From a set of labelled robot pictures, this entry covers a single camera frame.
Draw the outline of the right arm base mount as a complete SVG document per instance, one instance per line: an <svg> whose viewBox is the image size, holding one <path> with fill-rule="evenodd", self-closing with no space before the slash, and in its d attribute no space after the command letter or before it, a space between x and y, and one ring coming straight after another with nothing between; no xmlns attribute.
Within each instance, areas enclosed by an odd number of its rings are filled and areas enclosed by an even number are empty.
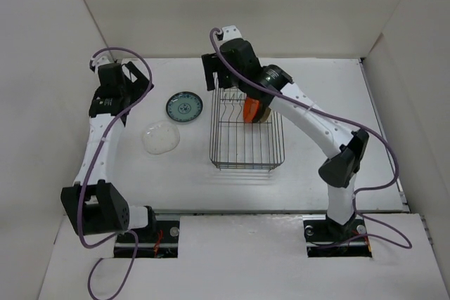
<svg viewBox="0 0 450 300"><path fill-rule="evenodd" d="M323 215L303 217L304 238L309 258L364 257L371 258L366 224L360 216L345 225Z"/></svg>

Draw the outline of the orange plastic plate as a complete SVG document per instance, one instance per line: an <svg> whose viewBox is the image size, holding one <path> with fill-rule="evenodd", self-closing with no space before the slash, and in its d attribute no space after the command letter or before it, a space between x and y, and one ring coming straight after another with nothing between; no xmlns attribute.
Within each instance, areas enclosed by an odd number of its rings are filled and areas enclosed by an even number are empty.
<svg viewBox="0 0 450 300"><path fill-rule="evenodd" d="M257 123L260 120L261 103L253 98L247 97L243 106L243 121L245 123Z"/></svg>

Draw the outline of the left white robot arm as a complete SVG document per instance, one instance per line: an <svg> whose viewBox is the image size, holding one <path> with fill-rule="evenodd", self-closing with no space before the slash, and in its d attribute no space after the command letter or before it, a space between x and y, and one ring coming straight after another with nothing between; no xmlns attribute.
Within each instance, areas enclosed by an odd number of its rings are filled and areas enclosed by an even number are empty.
<svg viewBox="0 0 450 300"><path fill-rule="evenodd" d="M157 223L150 207L131 206L113 185L115 155L129 108L151 87L133 64L95 67L100 85L89 107L89 139L82 166L60 198L76 234L97 235L133 230L141 241L152 240Z"/></svg>

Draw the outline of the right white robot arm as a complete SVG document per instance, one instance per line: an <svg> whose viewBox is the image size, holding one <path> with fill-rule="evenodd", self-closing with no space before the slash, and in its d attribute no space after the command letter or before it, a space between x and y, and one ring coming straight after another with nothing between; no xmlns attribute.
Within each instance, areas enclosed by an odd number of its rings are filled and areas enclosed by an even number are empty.
<svg viewBox="0 0 450 300"><path fill-rule="evenodd" d="M354 182L369 135L345 126L314 106L294 79L277 65L261 65L250 42L236 38L201 57L207 90L236 87L265 108L282 115L318 145L326 156L318 173L328 187L323 222L328 241L349 239L355 225Z"/></svg>

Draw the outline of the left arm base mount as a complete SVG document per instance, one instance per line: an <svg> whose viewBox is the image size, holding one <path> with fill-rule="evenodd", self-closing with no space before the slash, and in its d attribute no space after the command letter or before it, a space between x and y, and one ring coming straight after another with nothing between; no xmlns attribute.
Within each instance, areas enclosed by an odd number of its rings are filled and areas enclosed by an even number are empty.
<svg viewBox="0 0 450 300"><path fill-rule="evenodd" d="M136 258L175 259L178 257L180 217L169 214L157 215L156 229L150 233L144 228L134 229L139 245ZM117 236L113 249L115 258L131 258L135 240L131 233Z"/></svg>

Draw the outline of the blue floral ceramic plate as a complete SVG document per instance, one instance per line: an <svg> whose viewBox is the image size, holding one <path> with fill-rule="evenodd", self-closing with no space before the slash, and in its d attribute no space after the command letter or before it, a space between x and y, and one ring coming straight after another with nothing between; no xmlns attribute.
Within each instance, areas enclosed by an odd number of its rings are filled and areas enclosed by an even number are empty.
<svg viewBox="0 0 450 300"><path fill-rule="evenodd" d="M190 91L175 93L165 106L167 116L178 123L188 123L197 119L203 111L203 101Z"/></svg>

